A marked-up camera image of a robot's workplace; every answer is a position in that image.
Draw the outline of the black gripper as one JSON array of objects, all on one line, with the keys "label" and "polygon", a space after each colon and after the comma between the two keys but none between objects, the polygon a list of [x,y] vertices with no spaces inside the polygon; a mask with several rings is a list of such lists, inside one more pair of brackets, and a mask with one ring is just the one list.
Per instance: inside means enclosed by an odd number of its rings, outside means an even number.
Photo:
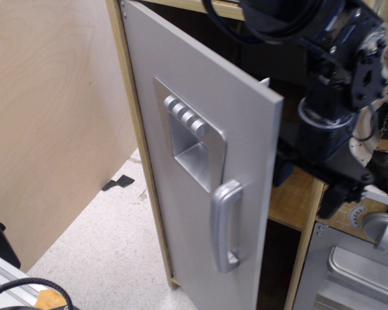
[{"label": "black gripper", "polygon": [[344,203],[360,202],[374,174],[351,153],[347,126],[313,127],[282,122],[274,167],[273,186],[280,187],[299,167],[329,185],[318,217],[330,219]]}]

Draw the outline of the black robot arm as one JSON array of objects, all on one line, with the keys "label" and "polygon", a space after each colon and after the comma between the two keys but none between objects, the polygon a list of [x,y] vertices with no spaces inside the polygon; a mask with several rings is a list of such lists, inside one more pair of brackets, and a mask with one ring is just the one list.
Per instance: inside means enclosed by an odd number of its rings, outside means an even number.
[{"label": "black robot arm", "polygon": [[360,112],[383,96],[386,46],[382,19],[362,1],[241,1],[250,30],[242,35],[203,3],[210,19],[240,43],[294,42],[307,52],[307,91],[299,123],[282,123],[273,184],[293,165],[328,185],[318,215],[329,219],[346,202],[362,199],[374,181],[350,151]]}]

